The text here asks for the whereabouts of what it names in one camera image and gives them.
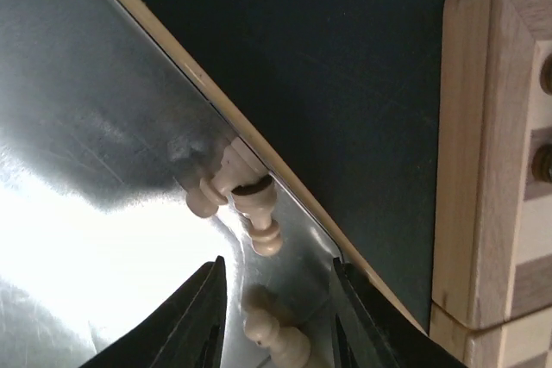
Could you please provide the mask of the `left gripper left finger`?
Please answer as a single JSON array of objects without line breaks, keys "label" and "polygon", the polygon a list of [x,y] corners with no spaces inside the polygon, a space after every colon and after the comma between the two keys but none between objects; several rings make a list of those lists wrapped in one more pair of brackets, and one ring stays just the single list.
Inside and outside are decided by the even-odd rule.
[{"label": "left gripper left finger", "polygon": [[204,263],[146,320],[83,364],[105,367],[219,367],[227,311],[224,258]]}]

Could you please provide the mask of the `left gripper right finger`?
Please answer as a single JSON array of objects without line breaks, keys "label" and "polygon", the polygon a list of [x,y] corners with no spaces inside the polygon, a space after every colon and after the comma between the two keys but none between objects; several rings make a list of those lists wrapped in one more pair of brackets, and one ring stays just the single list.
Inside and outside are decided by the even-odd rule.
[{"label": "left gripper right finger", "polygon": [[336,367],[464,368],[413,326],[353,265],[333,259],[329,277]]}]

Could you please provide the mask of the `white pawn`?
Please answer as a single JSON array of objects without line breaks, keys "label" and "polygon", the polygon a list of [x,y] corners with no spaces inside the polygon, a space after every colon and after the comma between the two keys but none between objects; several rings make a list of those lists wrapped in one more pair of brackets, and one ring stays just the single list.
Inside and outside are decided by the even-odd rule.
[{"label": "white pawn", "polygon": [[282,324],[263,303],[247,301],[243,332],[258,347],[266,349],[276,367],[306,367],[311,358],[311,341],[297,327]]}]

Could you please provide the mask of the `wooden chess board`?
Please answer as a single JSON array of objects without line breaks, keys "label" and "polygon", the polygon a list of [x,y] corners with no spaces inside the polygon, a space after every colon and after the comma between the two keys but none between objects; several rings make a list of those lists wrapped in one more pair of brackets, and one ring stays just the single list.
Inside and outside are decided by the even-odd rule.
[{"label": "wooden chess board", "polygon": [[430,338],[468,367],[551,364],[549,55],[551,0],[445,0]]}]

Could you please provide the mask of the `pile of white pieces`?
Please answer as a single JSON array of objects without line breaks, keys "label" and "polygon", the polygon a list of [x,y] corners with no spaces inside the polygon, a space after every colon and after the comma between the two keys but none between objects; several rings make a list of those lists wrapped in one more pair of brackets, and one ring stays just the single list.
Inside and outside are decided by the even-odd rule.
[{"label": "pile of white pieces", "polygon": [[273,218],[277,202],[273,177],[241,138],[224,149],[216,174],[201,178],[185,200],[190,211],[201,218],[213,216],[233,201],[235,209],[247,219],[248,236],[256,253],[270,257],[283,246],[280,225]]}]

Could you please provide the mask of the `dark chess pieces group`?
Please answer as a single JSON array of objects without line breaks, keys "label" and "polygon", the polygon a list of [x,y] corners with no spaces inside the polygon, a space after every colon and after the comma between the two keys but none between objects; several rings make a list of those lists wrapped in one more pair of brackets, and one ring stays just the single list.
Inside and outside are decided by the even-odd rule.
[{"label": "dark chess pieces group", "polygon": [[547,98],[542,102],[543,128],[536,136],[537,146],[531,161],[531,173],[537,182],[551,183],[551,55],[544,61],[539,76],[540,87]]}]

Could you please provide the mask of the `gold metal tin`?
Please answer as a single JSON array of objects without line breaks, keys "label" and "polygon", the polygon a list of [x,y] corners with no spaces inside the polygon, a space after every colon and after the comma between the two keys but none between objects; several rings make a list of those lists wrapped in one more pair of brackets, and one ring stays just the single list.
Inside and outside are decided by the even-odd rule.
[{"label": "gold metal tin", "polygon": [[[219,256],[223,366],[267,363],[247,301],[324,350],[347,243],[428,327],[436,99],[406,83],[406,0],[142,1],[200,72],[122,0],[1,0],[2,366],[81,366]],[[270,257],[233,201],[186,204],[236,138],[275,183]]]}]

